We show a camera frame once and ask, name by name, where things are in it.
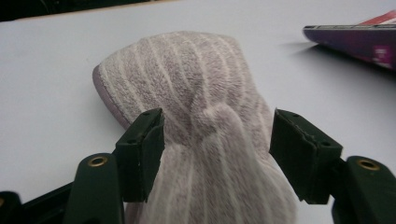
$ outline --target purple book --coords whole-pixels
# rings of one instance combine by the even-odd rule
[[[320,45],[396,70],[395,22],[396,12],[391,11],[359,25],[305,26],[304,34]]]

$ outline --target brass ring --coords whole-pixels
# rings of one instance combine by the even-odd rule
[[[107,157],[104,156],[98,156],[90,159],[88,161],[88,165],[91,167],[97,167],[105,164],[107,162]]]
[[[368,160],[358,160],[358,165],[367,170],[377,171],[379,166],[372,161]]]

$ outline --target striped fabric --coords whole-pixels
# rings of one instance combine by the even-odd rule
[[[175,32],[143,38],[93,71],[127,128],[163,109],[165,151],[147,203],[127,223],[293,223],[294,197],[268,154],[272,115],[236,41]]]

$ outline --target white surface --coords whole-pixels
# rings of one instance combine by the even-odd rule
[[[178,30],[231,35],[272,109],[299,113],[345,149],[396,173],[396,76],[311,48],[308,24],[350,24],[388,1],[185,1],[0,23],[0,190],[27,202],[73,180],[78,162],[123,134],[92,69],[141,37]],[[299,203],[298,223],[332,223]]]

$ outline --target clamp jaw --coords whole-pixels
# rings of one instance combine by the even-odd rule
[[[137,117],[113,153],[82,160],[75,181],[21,204],[17,193],[0,192],[0,224],[121,224],[124,202],[149,197],[164,150],[163,111]]]
[[[378,161],[340,159],[342,146],[302,116],[277,109],[270,153],[300,201],[327,204],[336,224],[396,223],[396,179]]]

